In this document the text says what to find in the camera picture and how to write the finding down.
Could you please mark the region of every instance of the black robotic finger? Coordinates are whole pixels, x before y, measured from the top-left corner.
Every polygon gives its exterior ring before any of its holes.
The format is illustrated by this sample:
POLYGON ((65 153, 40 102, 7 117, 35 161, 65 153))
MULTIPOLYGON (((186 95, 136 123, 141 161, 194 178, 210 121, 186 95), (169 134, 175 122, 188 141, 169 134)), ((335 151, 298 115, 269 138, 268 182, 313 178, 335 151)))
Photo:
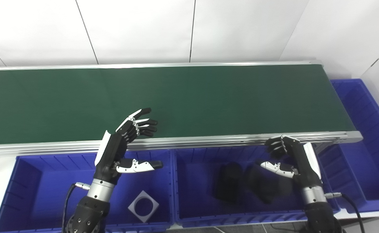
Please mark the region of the black robotic finger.
POLYGON ((270 152, 270 157, 273 158, 273 159, 279 160, 285 154, 286 154, 286 151, 283 148, 281 148, 281 149, 273 150, 272 152, 270 152))
POLYGON ((138 111, 136 111, 136 112, 130 114, 129 116, 130 116, 130 117, 133 117, 133 118, 135 118, 135 119, 138 119, 138 118, 140 118, 142 115, 148 114, 148 113, 150 113, 151 111, 152 111, 151 108, 142 108, 142 109, 139 109, 138 111))
POLYGON ((126 138, 126 141, 129 143, 133 142, 138 137, 138 134, 134 134, 128 138, 126 138))
POLYGON ((138 124, 138 126, 142 126, 142 125, 157 125, 158 124, 158 121, 155 121, 155 120, 152 120, 152 119, 149 119, 149 118, 142 119, 142 120, 136 120, 135 122, 138 124))
POLYGON ((138 136, 138 132, 136 131, 136 127, 131 129, 127 134, 125 134, 125 138, 131 138, 132 136, 138 136))
POLYGON ((144 130, 144 131, 141 131, 141 135, 152 137, 152 136, 154 136, 154 133, 152 133, 151 131, 148 131, 148 130, 144 130))
POLYGON ((274 137, 274 138, 269 138, 266 142, 265 142, 265 146, 269 146, 273 143, 277 143, 277 142, 280 142, 281 141, 281 136, 278 136, 278 137, 274 137))
POLYGON ((151 131, 151 132, 156 132, 157 131, 157 128, 155 126, 152 126, 152 125, 142 125, 142 126, 139 126, 139 131, 142 132, 144 130, 148 130, 148 131, 151 131))
POLYGON ((278 149, 284 150, 283 143, 281 143, 281 141, 275 142, 275 143, 267 146, 267 152, 269 152, 269 153, 274 151, 274 150, 278 150, 278 149))
POLYGON ((120 134, 122 136, 126 136, 127 134, 129 134, 131 131, 134 130, 134 128, 136 128, 134 126, 134 123, 133 121, 126 121, 117 131, 116 133, 117 134, 120 134))

